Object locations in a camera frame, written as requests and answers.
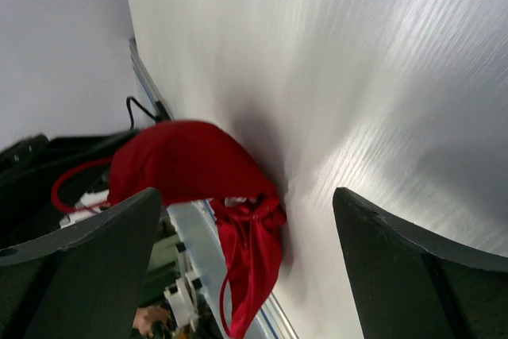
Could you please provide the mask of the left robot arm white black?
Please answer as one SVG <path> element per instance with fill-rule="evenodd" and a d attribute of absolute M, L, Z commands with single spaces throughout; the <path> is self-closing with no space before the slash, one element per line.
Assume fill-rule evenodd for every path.
<path fill-rule="evenodd" d="M 21 139 L 1 150 L 1 247 L 32 240 L 59 227 L 64 216 L 51 201 L 56 180 L 66 171 L 92 160 L 111 157 L 135 137 L 132 105 L 154 122 L 170 120 L 162 102 L 155 112 L 134 97 L 126 99 L 130 118 L 127 130 L 107 135 L 48 139 L 44 134 Z"/>

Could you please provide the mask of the red bra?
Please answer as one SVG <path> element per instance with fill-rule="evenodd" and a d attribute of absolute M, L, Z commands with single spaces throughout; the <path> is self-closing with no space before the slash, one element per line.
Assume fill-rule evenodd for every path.
<path fill-rule="evenodd" d="M 245 336 L 272 292 L 283 260 L 281 229 L 287 217 L 274 183 L 228 133 L 205 121 L 163 121 L 141 130 L 112 157 L 82 163 L 53 184 L 53 206 L 64 214 L 74 207 L 60 200 L 60 188 L 80 172 L 110 166 L 107 202 L 115 206 L 152 187 L 162 203 L 208 200 L 227 272 L 221 291 L 231 294 L 231 318 L 222 318 L 231 338 Z"/>

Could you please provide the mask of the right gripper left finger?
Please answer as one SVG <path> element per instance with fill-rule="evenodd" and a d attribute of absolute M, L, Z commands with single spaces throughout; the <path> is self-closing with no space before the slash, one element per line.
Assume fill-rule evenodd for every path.
<path fill-rule="evenodd" d="M 154 188 L 1 251 L 3 338 L 128 338 L 162 202 Z"/>

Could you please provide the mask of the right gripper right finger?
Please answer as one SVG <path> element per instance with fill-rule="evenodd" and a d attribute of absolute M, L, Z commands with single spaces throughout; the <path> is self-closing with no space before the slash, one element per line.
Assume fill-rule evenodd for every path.
<path fill-rule="evenodd" d="M 366 338 L 505 338 L 507 258 L 449 240 L 340 187 L 333 212 Z"/>

